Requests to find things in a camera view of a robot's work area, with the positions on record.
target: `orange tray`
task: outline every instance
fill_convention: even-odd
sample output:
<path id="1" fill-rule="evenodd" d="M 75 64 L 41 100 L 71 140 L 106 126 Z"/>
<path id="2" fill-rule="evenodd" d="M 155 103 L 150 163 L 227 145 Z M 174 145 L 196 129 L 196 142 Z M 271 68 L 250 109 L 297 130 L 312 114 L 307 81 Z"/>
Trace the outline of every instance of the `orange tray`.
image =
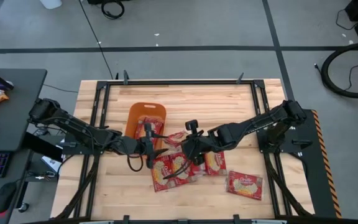
<path id="1" fill-rule="evenodd" d="M 132 138 L 135 137 L 137 124 L 141 116 L 158 117 L 163 120 L 159 134 L 164 134 L 165 118 L 167 117 L 167 111 L 165 110 L 165 107 L 158 103 L 135 103 L 129 110 L 127 127 L 125 129 L 126 136 Z M 161 147 L 162 139 L 157 139 L 157 143 L 155 143 L 155 149 L 161 149 Z"/>

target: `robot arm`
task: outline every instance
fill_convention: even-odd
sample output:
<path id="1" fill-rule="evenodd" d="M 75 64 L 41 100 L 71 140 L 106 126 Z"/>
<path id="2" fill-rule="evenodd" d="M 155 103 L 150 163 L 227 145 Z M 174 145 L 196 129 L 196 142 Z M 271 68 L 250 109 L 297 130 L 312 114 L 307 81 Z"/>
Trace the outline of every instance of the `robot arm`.
<path id="1" fill-rule="evenodd" d="M 247 121 L 220 125 L 209 130 L 207 136 L 202 136 L 203 131 L 197 132 L 198 123 L 193 120 L 186 122 L 186 129 L 191 134 L 182 141 L 181 147 L 185 156 L 197 165 L 203 162 L 203 154 L 234 149 L 244 136 L 268 126 L 267 144 L 278 147 L 283 141 L 284 133 L 291 126 L 302 124 L 305 119 L 306 114 L 300 105 L 288 100 Z"/>
<path id="2" fill-rule="evenodd" d="M 166 149 L 154 151 L 151 137 L 154 136 L 151 125 L 145 124 L 146 137 L 139 140 L 122 136 L 120 131 L 95 128 L 60 108 L 58 102 L 50 99 L 38 99 L 29 113 L 29 122 L 32 124 L 54 124 L 74 135 L 78 142 L 99 154 L 104 150 L 119 155 L 146 155 L 146 165 L 152 168 L 153 160 Z"/>

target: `orange striped edge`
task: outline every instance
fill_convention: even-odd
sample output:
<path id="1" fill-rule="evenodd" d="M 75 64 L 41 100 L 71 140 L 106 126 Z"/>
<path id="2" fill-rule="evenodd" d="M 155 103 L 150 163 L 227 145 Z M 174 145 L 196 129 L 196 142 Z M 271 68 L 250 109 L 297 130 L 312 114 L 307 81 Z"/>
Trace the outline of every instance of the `orange striped edge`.
<path id="1" fill-rule="evenodd" d="M 318 120 L 318 114 L 317 114 L 317 111 L 315 111 L 315 110 L 312 110 L 311 112 L 313 113 L 314 123 L 316 124 L 317 135 L 319 138 L 321 153 L 323 155 L 323 161 L 324 161 L 325 169 L 327 172 L 329 188 L 331 191 L 331 195 L 333 197 L 333 203 L 334 203 L 336 217 L 342 218 L 341 209 L 339 208 L 339 203 L 338 203 L 338 197 L 337 197 L 336 191 L 335 191 L 333 175 L 332 175 L 331 168 L 330 168 L 329 162 L 328 162 L 327 150 L 326 150 L 326 146 L 325 146 L 324 140 L 323 140 L 323 133 L 321 132 L 320 122 Z"/>

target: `black desk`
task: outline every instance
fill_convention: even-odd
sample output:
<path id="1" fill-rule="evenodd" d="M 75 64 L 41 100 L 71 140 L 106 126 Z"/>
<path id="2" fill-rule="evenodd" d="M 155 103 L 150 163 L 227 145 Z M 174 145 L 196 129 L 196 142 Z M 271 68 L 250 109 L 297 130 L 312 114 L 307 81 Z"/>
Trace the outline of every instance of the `black desk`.
<path id="1" fill-rule="evenodd" d="M 0 77 L 13 82 L 14 89 L 7 93 L 8 101 L 0 103 L 0 150 L 15 151 L 4 178 L 0 178 L 0 188 L 17 179 L 23 178 L 29 165 L 31 151 L 20 149 L 28 127 L 28 113 L 38 98 L 47 71 L 43 69 L 0 69 Z M 24 181 L 18 183 L 21 189 Z M 8 223 L 16 200 L 17 190 L 9 209 L 0 214 L 0 223 Z"/>

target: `chair wheel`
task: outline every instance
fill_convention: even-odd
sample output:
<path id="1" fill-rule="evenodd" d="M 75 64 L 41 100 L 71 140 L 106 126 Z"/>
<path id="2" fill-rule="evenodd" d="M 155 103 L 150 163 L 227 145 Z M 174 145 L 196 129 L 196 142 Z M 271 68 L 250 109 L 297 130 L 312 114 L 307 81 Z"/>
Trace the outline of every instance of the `chair wheel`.
<path id="1" fill-rule="evenodd" d="M 22 203 L 22 206 L 18 209 L 20 213 L 23 213 L 29 209 L 30 205 L 28 203 Z"/>

